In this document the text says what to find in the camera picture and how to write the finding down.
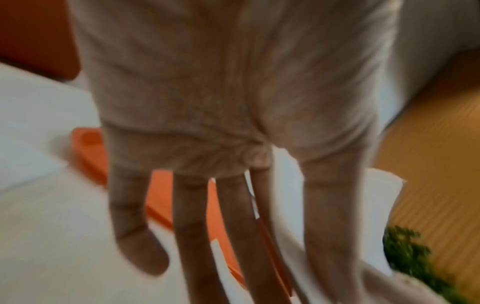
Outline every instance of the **wrinkled skin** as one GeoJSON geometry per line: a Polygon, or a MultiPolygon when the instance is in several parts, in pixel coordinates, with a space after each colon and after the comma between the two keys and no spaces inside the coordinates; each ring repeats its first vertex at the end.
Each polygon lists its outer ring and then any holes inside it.
{"type": "Polygon", "coordinates": [[[173,228],[190,300],[228,303],[205,219],[207,183],[215,178],[255,303],[289,303],[262,250],[244,176],[249,170],[269,227],[275,145],[288,150],[304,175],[305,249],[319,288],[344,304],[364,303],[368,293],[422,303],[359,258],[359,189],[377,134],[374,86],[394,37],[398,1],[69,5],[110,161],[114,233],[130,262],[153,275],[168,267],[144,201],[151,171],[172,170],[173,228]]]}

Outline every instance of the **orange-brown rug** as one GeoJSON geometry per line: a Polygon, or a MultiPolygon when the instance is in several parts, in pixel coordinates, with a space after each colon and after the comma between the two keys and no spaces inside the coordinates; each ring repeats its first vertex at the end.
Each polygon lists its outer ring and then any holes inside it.
{"type": "Polygon", "coordinates": [[[480,303],[480,51],[455,56],[386,130],[376,167],[407,181],[390,223],[480,303]]]}

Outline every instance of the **green plant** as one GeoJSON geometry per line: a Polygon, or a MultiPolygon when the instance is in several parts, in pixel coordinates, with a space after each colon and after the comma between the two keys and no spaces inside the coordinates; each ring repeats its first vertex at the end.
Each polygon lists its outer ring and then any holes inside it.
{"type": "Polygon", "coordinates": [[[417,243],[420,233],[398,226],[388,227],[383,235],[383,251],[394,271],[410,275],[451,304],[470,304],[454,287],[453,280],[442,277],[434,270],[429,256],[431,250],[417,243]]]}

